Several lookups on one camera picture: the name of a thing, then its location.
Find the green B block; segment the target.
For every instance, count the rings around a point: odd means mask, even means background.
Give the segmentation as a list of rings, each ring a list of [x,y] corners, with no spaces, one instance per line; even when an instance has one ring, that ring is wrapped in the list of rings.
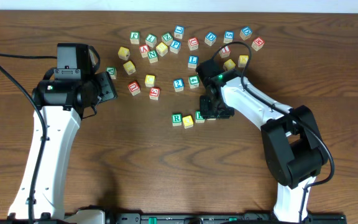
[[[195,121],[197,123],[204,123],[205,122],[205,119],[201,116],[200,111],[195,111]]]

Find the green R block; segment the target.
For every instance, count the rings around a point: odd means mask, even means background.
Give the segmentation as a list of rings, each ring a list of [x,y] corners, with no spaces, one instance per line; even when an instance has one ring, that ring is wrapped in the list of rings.
[[[182,115],[180,113],[172,114],[172,126],[181,126],[182,122]]]

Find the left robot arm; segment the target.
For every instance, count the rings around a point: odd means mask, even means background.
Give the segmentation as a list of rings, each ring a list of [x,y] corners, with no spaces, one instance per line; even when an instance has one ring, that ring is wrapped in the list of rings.
[[[99,72],[100,56],[91,45],[59,43],[56,67],[28,93],[1,65],[0,71],[34,107],[34,132],[20,189],[0,223],[114,223],[105,208],[89,206],[67,215],[65,180],[70,151],[84,111],[115,99],[108,72]]]

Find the yellow O block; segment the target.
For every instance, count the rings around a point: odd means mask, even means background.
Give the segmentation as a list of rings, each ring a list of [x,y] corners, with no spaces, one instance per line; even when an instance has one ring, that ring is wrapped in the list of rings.
[[[182,117],[182,122],[185,129],[192,128],[194,125],[194,121],[191,115]]]

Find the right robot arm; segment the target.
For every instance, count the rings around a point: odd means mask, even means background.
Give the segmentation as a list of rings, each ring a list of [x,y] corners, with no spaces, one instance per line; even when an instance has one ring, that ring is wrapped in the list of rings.
[[[322,166],[334,166],[311,110],[273,100],[254,87],[244,72],[222,70],[212,59],[199,64],[196,73],[206,89],[200,98],[204,119],[226,119],[238,111],[260,130],[267,167],[278,183],[275,218],[305,221],[310,188],[319,185],[316,177]]]

